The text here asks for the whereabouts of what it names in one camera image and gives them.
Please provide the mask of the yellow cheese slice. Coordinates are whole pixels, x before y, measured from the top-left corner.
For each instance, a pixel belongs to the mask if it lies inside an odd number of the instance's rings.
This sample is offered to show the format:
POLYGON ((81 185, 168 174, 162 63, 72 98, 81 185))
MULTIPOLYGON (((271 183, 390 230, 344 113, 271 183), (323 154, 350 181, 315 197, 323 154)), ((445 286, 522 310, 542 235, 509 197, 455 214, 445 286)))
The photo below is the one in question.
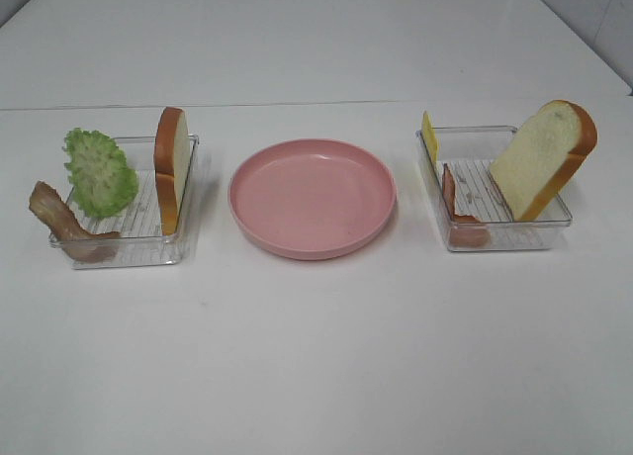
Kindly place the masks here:
POLYGON ((421 135, 430 161, 432 164, 435 164, 437 161, 439 142, 436 138, 435 130, 431 123, 430 115, 427 111, 424 111, 422 115, 421 135))

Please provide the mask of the bread slice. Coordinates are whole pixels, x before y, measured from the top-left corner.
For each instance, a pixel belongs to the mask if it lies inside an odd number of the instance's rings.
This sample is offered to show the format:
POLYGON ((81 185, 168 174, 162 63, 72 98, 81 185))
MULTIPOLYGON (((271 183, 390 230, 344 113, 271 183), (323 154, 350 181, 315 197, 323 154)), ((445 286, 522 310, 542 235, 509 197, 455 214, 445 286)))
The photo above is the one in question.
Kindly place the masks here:
POLYGON ((166 107, 162 111, 153 161, 161 230, 169 235, 177 230, 190 162, 188 127, 182 109, 166 107))
POLYGON ((489 167, 512 217, 536 220, 593 151, 597 138, 588 112, 569 101, 551 101, 527 119, 489 167))

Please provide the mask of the right clear plastic tray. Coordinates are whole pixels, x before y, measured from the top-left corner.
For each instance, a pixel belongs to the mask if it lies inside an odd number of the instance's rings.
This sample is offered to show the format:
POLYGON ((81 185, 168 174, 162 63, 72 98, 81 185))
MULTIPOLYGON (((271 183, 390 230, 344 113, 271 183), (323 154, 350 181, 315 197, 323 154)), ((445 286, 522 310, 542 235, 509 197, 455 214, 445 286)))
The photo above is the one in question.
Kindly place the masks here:
POLYGON ((422 180, 448 250, 485 252, 549 249, 559 234, 572 223, 572 215, 559 196, 552 199, 534 221, 516 222, 512 218, 509 207, 489 173, 489 166, 511 142, 515 132, 514 126, 436 128, 439 150, 435 164, 430 161, 421 131, 416 132, 422 180), (476 217, 490 233, 490 240, 483 247, 457 247, 448 241, 451 223, 442 193, 444 164, 449 166, 455 181, 456 212, 476 217))

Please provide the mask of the bacon strip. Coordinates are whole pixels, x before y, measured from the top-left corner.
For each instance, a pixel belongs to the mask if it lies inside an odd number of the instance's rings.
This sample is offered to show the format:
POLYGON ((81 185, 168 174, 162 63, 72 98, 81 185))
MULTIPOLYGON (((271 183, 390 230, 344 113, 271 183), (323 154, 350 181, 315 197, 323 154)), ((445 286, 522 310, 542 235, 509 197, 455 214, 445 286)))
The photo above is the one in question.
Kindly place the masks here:
POLYGON ((448 241, 452 246, 479 248, 490 240, 490 233, 483 223, 472 215, 460 215, 455 208, 456 185, 447 164, 443 165, 442 193, 447 206, 449 221, 448 241))
POLYGON ((74 241, 62 250, 75 261, 83 263, 103 262, 113 258, 118 251, 114 244, 88 244, 119 238, 117 231, 91 233, 76 219, 57 191, 44 181, 38 181, 29 198, 30 211, 45 224, 58 241, 74 241))

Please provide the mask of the green lettuce leaf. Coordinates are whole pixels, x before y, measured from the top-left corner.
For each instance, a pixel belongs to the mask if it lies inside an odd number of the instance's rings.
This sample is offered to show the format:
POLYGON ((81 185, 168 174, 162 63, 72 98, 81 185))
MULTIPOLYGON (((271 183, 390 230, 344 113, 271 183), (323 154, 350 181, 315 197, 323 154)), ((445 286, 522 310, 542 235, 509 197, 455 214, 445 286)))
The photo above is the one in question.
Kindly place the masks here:
POLYGON ((136 171, 111 137, 75 128, 65 136, 64 151, 69 157, 64 166, 74 187, 74 200, 87 216, 109 218, 135 199, 136 171))

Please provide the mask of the left clear plastic tray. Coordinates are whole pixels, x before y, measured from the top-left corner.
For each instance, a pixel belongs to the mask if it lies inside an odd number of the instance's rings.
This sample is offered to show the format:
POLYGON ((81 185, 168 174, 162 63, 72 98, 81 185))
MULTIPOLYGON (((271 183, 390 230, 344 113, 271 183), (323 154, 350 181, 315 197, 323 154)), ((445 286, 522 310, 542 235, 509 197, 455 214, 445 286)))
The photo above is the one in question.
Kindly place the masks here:
POLYGON ((90 218, 69 194, 65 202, 79 224, 89 232, 117 231, 118 239, 107 241, 59 240, 48 238, 49 245, 63 251, 75 269, 121 268, 169 265, 180 262, 188 255, 197 240, 196 218, 199 208, 197 197, 202 175, 197 164, 199 138, 189 136, 189 169, 181 203, 179 229, 164 235, 155 186, 152 136, 120 136, 115 139, 125 153, 128 166, 136 171, 138 192, 135 199, 118 214, 97 220, 90 218))

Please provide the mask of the clear plastic tray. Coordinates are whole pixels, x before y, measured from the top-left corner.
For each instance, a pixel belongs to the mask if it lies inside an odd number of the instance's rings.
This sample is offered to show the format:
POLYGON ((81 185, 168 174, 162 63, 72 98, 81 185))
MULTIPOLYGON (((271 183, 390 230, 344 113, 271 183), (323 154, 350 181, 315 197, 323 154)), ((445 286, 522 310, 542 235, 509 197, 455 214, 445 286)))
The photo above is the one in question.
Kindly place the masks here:
POLYGON ((416 132, 422 180, 448 250, 485 252, 549 249, 559 234, 572 223, 572 215, 559 196, 552 199, 534 221, 516 222, 512 218, 509 207, 489 173, 489 166, 511 142, 515 132, 514 126, 436 128, 439 150, 435 164, 430 161, 421 131, 416 132), (476 217, 490 233, 490 240, 483 247, 457 247, 448 241, 451 223, 442 193, 444 164, 449 166, 455 181, 456 212, 476 217))
POLYGON ((49 245, 63 251, 75 269, 121 268, 169 265, 180 262, 188 255, 197 240, 196 218, 199 208, 197 197, 202 175, 197 164, 199 138, 189 136, 189 169, 181 203, 179 229, 164 235, 155 186, 152 136, 120 136, 115 139, 125 153, 128 166, 136 171, 138 192, 135 199, 118 214, 97 220, 90 218, 69 194, 65 202, 79 224, 89 232, 117 231, 118 239, 107 241, 59 240, 48 238, 49 245))

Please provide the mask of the pink round plate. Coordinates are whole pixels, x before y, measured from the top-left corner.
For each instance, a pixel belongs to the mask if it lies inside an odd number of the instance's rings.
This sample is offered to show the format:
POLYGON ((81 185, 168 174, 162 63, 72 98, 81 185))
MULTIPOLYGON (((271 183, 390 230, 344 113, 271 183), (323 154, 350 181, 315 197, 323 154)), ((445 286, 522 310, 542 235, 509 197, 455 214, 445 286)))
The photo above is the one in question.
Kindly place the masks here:
POLYGON ((388 223, 397 201, 390 169, 333 139, 277 143, 235 170, 227 190, 245 237, 273 254, 322 260, 354 252, 388 223))

